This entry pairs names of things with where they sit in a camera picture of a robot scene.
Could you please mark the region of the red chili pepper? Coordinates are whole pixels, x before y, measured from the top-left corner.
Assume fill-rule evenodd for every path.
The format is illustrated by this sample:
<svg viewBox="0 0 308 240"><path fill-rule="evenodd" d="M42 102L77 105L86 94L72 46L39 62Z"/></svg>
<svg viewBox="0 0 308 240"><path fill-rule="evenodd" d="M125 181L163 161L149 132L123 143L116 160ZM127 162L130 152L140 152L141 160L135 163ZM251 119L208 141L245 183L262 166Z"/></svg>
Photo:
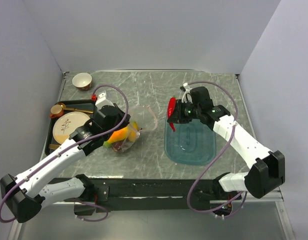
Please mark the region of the red chili pepper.
<svg viewBox="0 0 308 240"><path fill-rule="evenodd" d="M174 124L172 122L169 122L169 118L172 116L172 114L175 110L176 102L177 102L177 99L175 97L171 97L170 100L169 100L169 103L168 103L168 107L167 107L167 119L168 119L167 122L168 122L168 124L171 127L173 132L175 132L176 129L175 129Z"/></svg>

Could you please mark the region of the clear zip top bag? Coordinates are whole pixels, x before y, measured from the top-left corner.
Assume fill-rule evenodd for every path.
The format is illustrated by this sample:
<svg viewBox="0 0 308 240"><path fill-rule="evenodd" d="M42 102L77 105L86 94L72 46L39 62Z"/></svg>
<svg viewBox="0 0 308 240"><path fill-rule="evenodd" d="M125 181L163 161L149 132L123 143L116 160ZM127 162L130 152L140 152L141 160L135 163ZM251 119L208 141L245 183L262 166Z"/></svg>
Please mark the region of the clear zip top bag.
<svg viewBox="0 0 308 240"><path fill-rule="evenodd" d="M139 137L141 134L151 132L158 126L158 120L155 113L152 111L149 105L135 105L129 109L128 114L130 115L129 124L131 122L137 122L139 127ZM127 151L135 142L128 140L128 136L124 139L124 152Z"/></svg>

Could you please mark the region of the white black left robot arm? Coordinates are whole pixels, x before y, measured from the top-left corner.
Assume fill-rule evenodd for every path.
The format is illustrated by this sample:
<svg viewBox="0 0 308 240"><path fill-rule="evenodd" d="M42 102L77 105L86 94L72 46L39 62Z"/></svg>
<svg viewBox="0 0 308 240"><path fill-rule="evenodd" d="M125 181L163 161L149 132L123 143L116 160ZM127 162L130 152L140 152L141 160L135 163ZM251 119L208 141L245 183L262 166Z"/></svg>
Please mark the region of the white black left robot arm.
<svg viewBox="0 0 308 240"><path fill-rule="evenodd" d="M50 184L60 172L101 147L114 131L129 124L130 115L117 105L94 108L93 116L77 127L54 152L30 169L0 180L2 203L7 205L14 219L25 223L41 209L63 200L94 201L98 191L84 174Z"/></svg>

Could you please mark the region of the dark red apple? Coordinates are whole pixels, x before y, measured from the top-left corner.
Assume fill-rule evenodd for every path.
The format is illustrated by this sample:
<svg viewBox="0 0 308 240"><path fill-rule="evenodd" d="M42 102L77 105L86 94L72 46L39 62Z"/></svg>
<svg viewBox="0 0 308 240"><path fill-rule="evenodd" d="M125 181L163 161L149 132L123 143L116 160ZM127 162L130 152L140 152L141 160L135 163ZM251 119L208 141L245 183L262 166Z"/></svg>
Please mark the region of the dark red apple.
<svg viewBox="0 0 308 240"><path fill-rule="evenodd" d="M123 153L125 151L125 140L116 141L111 144L111 148L116 153Z"/></svg>

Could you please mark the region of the orange green mango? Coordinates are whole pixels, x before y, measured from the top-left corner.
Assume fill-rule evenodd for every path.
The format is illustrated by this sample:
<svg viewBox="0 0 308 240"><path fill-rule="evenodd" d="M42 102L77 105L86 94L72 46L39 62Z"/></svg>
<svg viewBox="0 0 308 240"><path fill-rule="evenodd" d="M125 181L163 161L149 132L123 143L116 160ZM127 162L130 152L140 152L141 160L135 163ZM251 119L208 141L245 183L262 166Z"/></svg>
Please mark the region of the orange green mango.
<svg viewBox="0 0 308 240"><path fill-rule="evenodd" d="M109 148L113 143L126 139L128 135L129 135L128 127L116 130L112 133L110 138L103 143L103 146Z"/></svg>

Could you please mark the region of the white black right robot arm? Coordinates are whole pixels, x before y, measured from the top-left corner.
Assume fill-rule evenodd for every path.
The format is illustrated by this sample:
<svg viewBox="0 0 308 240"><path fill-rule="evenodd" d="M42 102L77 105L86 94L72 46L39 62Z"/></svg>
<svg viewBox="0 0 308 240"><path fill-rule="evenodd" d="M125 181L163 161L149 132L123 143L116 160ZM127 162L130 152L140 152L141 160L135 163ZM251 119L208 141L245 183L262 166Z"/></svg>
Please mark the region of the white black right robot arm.
<svg viewBox="0 0 308 240"><path fill-rule="evenodd" d="M213 195L226 198L230 192L249 192L260 199L286 181L285 156L263 146L242 128L223 105L215 105L204 86L181 88L190 100L172 97L167 107L167 123L171 129L176 124L199 120L221 136L242 157L249 171L225 173L214 180Z"/></svg>

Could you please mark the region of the yellow orange mango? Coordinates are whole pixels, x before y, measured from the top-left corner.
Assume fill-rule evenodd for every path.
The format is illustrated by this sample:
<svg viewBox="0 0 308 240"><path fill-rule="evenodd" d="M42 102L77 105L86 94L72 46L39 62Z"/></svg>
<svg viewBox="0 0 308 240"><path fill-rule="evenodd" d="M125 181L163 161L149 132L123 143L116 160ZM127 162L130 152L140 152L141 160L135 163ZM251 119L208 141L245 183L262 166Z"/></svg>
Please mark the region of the yellow orange mango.
<svg viewBox="0 0 308 240"><path fill-rule="evenodd" d="M138 126L137 122L135 122L135 121L131 122L128 125L128 130L129 130L129 135L128 135L127 139L130 142L135 142L140 135L139 126Z"/></svg>

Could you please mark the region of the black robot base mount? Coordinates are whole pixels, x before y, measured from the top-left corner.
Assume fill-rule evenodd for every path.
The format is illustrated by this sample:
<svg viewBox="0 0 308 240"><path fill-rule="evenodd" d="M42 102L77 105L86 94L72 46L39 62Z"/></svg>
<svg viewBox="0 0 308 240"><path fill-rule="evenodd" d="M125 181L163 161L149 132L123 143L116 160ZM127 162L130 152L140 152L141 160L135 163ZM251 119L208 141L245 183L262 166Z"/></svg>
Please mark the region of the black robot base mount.
<svg viewBox="0 0 308 240"><path fill-rule="evenodd" d="M84 179L94 185L94 192L84 201L97 203L110 212L186 209L187 196L194 183L192 179ZM197 210L209 210L217 201L226 202L234 196L241 199L237 191L225 192L216 187L216 181L203 179L192 191L190 203Z"/></svg>

